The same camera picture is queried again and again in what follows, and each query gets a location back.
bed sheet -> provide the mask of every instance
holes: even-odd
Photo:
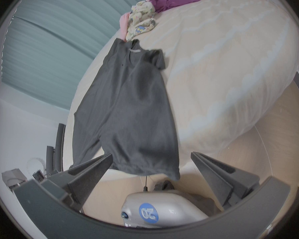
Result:
[[[190,153],[213,154],[251,129],[292,82],[299,64],[299,33],[270,0],[201,0],[155,16],[138,35],[143,49],[162,49],[162,76],[179,142],[180,167]],[[65,131],[63,166],[73,164],[74,113],[119,31],[80,81]],[[96,156],[103,154],[100,149]],[[103,179],[130,177],[109,170]]]

logo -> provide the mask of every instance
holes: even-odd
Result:
[[[158,213],[153,205],[144,203],[138,209],[140,216],[148,223],[158,222]]]

floor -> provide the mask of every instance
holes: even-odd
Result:
[[[273,222],[275,224],[293,203],[299,186],[299,89],[295,82],[291,83],[272,109],[250,131],[212,157],[257,174],[260,183],[273,175],[291,186],[289,196]],[[176,189],[211,197],[221,209],[192,161],[180,173],[181,179],[173,182]],[[165,175],[149,176],[149,191],[157,181],[164,178]],[[125,198],[130,193],[142,191],[143,184],[144,177],[99,182],[84,205],[85,214],[123,225],[120,210]]]

wall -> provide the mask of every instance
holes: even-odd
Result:
[[[27,170],[28,160],[33,157],[46,159],[47,145],[55,146],[58,124],[66,124],[67,116],[66,110],[31,98],[4,83],[0,84],[0,198],[33,238],[45,236],[5,186],[1,173],[19,168],[31,179]]]

teal curtain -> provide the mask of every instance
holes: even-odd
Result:
[[[4,41],[2,81],[69,109],[87,68],[142,0],[22,0]]]

